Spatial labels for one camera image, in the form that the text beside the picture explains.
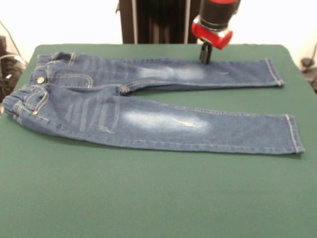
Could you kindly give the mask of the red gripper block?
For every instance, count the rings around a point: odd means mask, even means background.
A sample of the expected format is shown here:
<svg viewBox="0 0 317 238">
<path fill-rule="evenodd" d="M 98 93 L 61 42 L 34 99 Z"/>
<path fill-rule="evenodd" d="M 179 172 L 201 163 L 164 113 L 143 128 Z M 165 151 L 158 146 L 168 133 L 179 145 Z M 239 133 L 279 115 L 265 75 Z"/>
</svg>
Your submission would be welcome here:
<svg viewBox="0 0 317 238">
<path fill-rule="evenodd" d="M 191 30 L 196 38 L 204 42 L 201 46 L 199 60 L 205 63 L 210 63 L 212 47 L 222 50 L 227 47 L 233 37 L 233 31 L 227 28 L 224 30 L 215 30 L 204 26 L 200 16 L 194 18 Z"/>
</svg>

